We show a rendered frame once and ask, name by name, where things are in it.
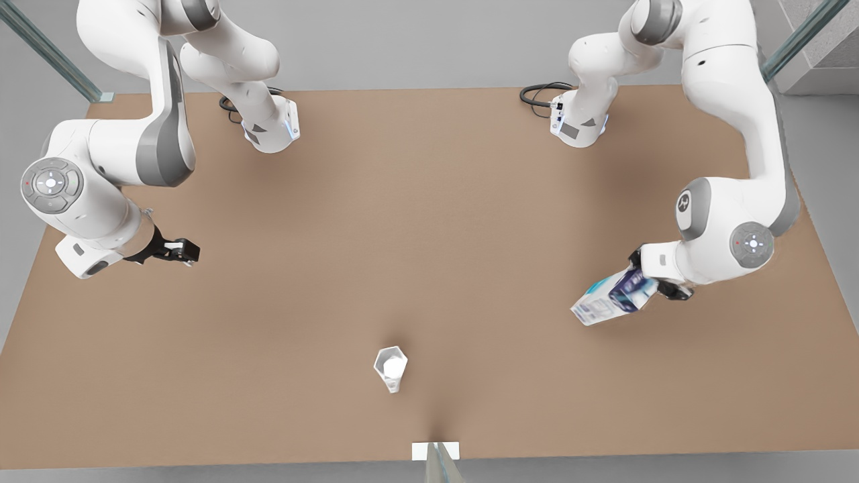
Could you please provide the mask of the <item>white blue printed carton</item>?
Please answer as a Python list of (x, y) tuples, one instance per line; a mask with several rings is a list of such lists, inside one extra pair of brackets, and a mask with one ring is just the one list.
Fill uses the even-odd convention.
[(570, 310), (583, 325), (592, 326), (640, 310), (657, 290), (656, 279), (631, 265), (591, 285)]

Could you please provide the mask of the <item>small white cup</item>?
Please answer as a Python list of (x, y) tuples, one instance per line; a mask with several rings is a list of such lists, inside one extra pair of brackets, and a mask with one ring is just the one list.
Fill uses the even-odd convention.
[(399, 346), (386, 347), (378, 351), (373, 367), (392, 394), (399, 392), (407, 363), (408, 358)]

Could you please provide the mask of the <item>grey concrete block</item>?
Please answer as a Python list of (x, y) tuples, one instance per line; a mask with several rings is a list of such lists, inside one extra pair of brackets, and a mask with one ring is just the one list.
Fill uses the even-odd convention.
[(775, 81), (786, 95), (859, 95), (859, 0), (849, 0)]

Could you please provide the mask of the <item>silver frame post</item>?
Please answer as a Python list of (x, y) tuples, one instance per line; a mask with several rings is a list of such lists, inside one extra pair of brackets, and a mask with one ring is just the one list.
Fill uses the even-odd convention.
[(455, 462), (460, 459), (459, 442), (415, 442), (412, 461), (425, 462), (423, 483), (464, 483)]
[(113, 102), (112, 92), (103, 92), (80, 68), (36, 27), (12, 0), (0, 0), (0, 20), (37, 53), (89, 103)]
[(821, 3), (792, 31), (761, 66), (765, 83), (775, 76), (812, 40), (851, 0), (821, 0)]

